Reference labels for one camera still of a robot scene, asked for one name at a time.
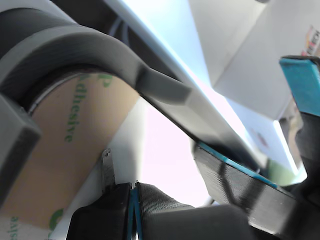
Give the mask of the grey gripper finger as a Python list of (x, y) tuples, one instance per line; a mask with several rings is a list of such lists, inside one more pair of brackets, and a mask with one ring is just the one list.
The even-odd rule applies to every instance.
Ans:
[(144, 224), (149, 215), (164, 211), (193, 209), (188, 204), (181, 203), (170, 197), (154, 185), (136, 182), (134, 210), (137, 223), (137, 234), (140, 240), (145, 240)]

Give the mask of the black of open gripper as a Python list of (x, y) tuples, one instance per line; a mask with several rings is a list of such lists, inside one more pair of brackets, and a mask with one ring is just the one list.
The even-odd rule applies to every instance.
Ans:
[(290, 192), (200, 142), (194, 160), (209, 195), (241, 208), (272, 240), (320, 238), (320, 163), (303, 161), (307, 178)]

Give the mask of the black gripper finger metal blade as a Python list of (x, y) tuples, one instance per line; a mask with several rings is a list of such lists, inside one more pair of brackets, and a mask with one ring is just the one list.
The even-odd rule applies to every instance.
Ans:
[(130, 183), (116, 184), (111, 149), (100, 157), (102, 196), (77, 209), (70, 220), (67, 240), (125, 240), (128, 236)]

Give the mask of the bent gripper finger with blue pad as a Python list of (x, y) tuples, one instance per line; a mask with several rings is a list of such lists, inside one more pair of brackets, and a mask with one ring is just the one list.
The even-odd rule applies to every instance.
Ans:
[(279, 64), (302, 119), (295, 140), (308, 175), (320, 174), (320, 58), (287, 55)]

